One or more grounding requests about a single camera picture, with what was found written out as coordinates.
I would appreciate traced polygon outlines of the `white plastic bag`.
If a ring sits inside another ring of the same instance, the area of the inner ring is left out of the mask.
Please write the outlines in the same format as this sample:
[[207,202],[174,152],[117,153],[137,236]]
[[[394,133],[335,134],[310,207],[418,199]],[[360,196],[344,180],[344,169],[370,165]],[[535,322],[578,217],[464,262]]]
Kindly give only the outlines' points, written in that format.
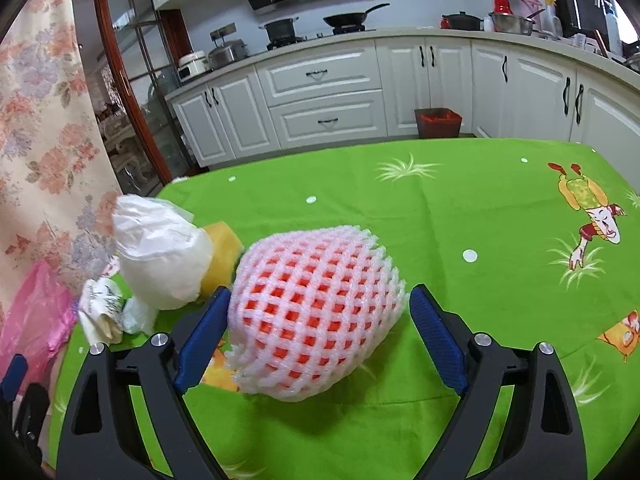
[[116,200],[119,273],[132,293],[122,312],[126,333],[151,335],[160,312],[178,310],[200,296],[214,244],[192,219],[168,200],[132,194]]

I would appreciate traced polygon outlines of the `paper cup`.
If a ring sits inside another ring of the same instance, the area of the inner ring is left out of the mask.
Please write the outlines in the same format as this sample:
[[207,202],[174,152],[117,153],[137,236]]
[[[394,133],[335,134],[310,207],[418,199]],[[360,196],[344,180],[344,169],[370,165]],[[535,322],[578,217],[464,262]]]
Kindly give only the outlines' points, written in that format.
[[122,342],[122,309],[125,299],[110,278],[88,280],[78,302],[78,320],[88,344]]

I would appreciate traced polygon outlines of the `yellow sponge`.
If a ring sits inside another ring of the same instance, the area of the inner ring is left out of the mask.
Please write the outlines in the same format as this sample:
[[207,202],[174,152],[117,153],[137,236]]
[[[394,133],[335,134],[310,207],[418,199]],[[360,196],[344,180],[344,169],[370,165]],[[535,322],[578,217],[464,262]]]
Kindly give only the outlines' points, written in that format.
[[210,224],[204,230],[214,246],[213,258],[201,281],[201,296],[208,298],[219,286],[232,287],[244,246],[226,222]]

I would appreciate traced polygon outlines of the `round pink foam net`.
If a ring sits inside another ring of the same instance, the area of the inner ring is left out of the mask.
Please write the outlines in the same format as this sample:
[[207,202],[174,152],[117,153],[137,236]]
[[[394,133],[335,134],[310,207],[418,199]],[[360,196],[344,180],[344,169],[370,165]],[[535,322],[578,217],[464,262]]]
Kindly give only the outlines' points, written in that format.
[[227,365],[242,393],[303,401],[360,367],[407,304],[406,282],[370,231],[270,235],[236,268]]

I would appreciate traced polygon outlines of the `pink bag trash bin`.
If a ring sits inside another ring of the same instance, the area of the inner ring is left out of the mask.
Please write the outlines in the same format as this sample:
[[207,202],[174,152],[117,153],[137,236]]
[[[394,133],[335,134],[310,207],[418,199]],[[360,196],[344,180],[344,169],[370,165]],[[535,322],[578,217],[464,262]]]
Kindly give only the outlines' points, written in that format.
[[36,261],[21,284],[1,329],[1,376],[14,354],[28,369],[18,393],[29,384],[46,386],[53,362],[70,339],[76,323],[74,297],[43,260]]

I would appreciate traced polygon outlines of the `green cartoon tablecloth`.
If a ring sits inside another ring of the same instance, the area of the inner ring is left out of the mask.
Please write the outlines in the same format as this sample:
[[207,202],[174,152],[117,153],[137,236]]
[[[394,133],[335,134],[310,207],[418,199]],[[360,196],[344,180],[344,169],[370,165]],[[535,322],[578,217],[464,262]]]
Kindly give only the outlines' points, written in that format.
[[[167,185],[198,224],[244,243],[356,224],[503,344],[555,345],[575,387],[590,476],[639,414],[639,358],[602,333],[639,307],[639,202],[584,144],[397,141],[251,162]],[[186,395],[218,460],[247,479],[407,479],[454,411],[409,322],[362,370],[297,404],[211,386]]]

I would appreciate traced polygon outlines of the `floral curtain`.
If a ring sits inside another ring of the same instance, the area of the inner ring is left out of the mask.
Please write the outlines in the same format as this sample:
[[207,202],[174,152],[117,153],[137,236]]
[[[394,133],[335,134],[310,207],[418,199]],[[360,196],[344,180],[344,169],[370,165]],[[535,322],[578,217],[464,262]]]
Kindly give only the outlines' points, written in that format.
[[115,251],[120,194],[90,101],[72,0],[27,0],[1,43],[1,311],[45,261],[79,295]]

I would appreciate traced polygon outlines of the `white rice cooker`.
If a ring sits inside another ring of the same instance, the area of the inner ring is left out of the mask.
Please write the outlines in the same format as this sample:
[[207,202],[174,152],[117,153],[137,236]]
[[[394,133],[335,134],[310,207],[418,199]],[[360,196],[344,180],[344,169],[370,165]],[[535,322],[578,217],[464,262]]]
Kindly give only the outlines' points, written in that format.
[[178,62],[178,78],[181,82],[187,82],[209,71],[208,55],[204,51],[191,52]]

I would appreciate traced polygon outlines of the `steel pressure cooker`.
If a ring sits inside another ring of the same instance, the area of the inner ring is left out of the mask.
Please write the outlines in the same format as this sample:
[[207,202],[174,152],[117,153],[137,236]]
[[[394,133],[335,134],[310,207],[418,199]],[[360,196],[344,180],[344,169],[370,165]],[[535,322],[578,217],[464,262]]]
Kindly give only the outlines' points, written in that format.
[[230,64],[248,58],[248,50],[242,39],[233,39],[213,48],[208,54],[208,64],[211,70],[220,70]]

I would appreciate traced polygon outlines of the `wooden glass door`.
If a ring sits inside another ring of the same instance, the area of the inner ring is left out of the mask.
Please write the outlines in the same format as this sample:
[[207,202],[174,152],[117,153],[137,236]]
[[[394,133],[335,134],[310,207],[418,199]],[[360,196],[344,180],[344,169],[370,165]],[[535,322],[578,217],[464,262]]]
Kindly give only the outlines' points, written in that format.
[[122,192],[154,196],[196,174],[167,101],[189,50],[182,16],[152,0],[72,0],[78,48],[102,142]]

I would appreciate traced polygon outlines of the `black stock pot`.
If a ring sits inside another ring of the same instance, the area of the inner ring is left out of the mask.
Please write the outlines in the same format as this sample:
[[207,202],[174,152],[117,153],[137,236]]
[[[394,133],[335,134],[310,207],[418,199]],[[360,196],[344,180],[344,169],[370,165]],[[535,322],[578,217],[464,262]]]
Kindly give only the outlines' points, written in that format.
[[307,40],[306,37],[297,35],[294,26],[297,20],[298,16],[296,16],[296,18],[281,18],[280,20],[258,26],[259,29],[264,30],[268,35],[268,51],[287,47],[291,44],[300,44]]

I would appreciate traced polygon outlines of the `black casserole pot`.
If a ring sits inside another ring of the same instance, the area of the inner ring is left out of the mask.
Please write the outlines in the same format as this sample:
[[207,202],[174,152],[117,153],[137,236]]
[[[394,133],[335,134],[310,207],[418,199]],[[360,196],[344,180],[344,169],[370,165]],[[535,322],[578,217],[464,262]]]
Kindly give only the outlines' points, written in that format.
[[454,14],[443,15],[440,20],[440,28],[479,32],[484,29],[484,21],[477,16],[461,11]]

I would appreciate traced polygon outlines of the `steel bowl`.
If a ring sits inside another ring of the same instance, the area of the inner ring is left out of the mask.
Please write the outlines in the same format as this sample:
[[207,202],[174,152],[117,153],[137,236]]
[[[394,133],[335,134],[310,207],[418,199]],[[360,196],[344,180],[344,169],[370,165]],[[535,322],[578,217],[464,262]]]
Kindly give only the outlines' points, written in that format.
[[531,18],[498,12],[491,12],[489,16],[495,32],[520,36],[530,36],[533,33],[534,21]]

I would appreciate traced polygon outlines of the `black frying pan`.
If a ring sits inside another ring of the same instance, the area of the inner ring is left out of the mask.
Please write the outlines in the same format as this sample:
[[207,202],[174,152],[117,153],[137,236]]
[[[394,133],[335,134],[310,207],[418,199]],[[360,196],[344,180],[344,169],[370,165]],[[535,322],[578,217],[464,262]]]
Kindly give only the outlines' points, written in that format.
[[341,13],[325,16],[323,21],[332,28],[334,35],[349,34],[350,32],[363,32],[366,28],[364,22],[368,15],[376,10],[390,6],[389,3],[379,3],[362,12]]

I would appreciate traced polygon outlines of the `chrome sink faucet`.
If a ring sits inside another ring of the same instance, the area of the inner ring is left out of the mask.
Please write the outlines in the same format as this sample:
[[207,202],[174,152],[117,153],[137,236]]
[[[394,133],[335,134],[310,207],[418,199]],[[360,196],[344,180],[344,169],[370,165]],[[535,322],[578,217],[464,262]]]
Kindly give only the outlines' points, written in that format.
[[594,4],[602,10],[605,16],[606,33],[610,51],[618,56],[623,56],[623,43],[618,30],[617,14],[611,0],[594,0]]

